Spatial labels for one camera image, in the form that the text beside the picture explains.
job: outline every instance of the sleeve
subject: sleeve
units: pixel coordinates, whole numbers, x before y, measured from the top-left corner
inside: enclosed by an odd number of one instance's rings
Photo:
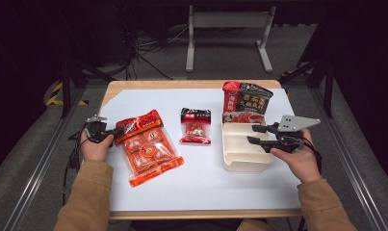
[[[71,195],[58,214],[58,230],[107,230],[113,168],[85,161],[71,187]]]
[[[309,231],[356,230],[350,223],[344,207],[326,180],[297,186],[302,214]]]

